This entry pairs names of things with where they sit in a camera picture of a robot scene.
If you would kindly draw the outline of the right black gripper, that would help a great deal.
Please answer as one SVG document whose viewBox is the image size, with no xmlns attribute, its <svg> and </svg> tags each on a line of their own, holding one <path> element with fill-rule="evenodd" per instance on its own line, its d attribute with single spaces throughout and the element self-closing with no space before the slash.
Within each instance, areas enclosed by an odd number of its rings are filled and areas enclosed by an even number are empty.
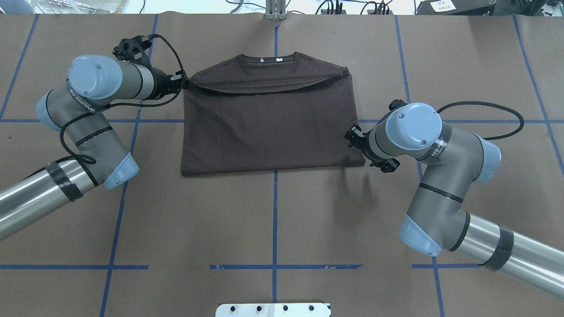
<svg viewBox="0 0 564 317">
<path fill-rule="evenodd" d="M 374 153 L 369 146 L 369 133 L 363 133 L 361 127 L 357 124 L 354 124 L 347 130 L 345 139 L 349 142 L 348 147 L 355 147 L 361 150 L 365 158 L 371 161 L 369 166 L 379 168 L 383 173 L 393 173 L 401 165 L 395 158 L 384 158 Z"/>
</svg>

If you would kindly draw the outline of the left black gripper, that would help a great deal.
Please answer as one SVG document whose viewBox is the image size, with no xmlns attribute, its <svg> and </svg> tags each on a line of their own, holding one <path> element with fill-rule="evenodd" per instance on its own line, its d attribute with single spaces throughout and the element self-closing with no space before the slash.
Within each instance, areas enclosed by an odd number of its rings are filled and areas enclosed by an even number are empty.
<svg viewBox="0 0 564 317">
<path fill-rule="evenodd" d="M 153 70 L 152 76 L 154 80 L 152 99 L 161 99 L 189 88 L 189 77 L 185 70 L 179 70 L 174 75 L 165 74 L 161 70 Z"/>
</svg>

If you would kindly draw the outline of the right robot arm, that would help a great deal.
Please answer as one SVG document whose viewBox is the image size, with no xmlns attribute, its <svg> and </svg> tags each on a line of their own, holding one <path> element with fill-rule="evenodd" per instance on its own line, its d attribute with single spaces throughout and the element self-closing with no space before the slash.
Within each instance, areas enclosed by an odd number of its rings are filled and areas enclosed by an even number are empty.
<svg viewBox="0 0 564 317">
<path fill-rule="evenodd" d="M 489 181 L 502 156 L 492 138 L 445 122 L 445 109 L 396 99 L 369 132 L 355 124 L 344 135 L 384 173 L 397 169 L 400 156 L 426 165 L 401 223 L 401 241 L 431 257 L 443 250 L 459 254 L 562 299 L 563 251 L 463 210 L 471 185 Z"/>
</svg>

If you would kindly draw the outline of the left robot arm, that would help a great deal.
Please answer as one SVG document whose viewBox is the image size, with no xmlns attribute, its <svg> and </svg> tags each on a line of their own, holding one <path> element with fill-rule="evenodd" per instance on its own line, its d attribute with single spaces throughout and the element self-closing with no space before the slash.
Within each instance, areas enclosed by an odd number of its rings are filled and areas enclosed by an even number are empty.
<svg viewBox="0 0 564 317">
<path fill-rule="evenodd" d="M 65 83 L 37 103 L 38 119 L 59 133 L 67 157 L 52 161 L 1 192 L 1 239 L 5 240 L 99 185 L 113 189 L 139 172 L 104 112 L 114 100 L 157 100 L 177 96 L 187 81 L 151 66 L 104 55 L 81 55 L 70 65 Z"/>
</svg>

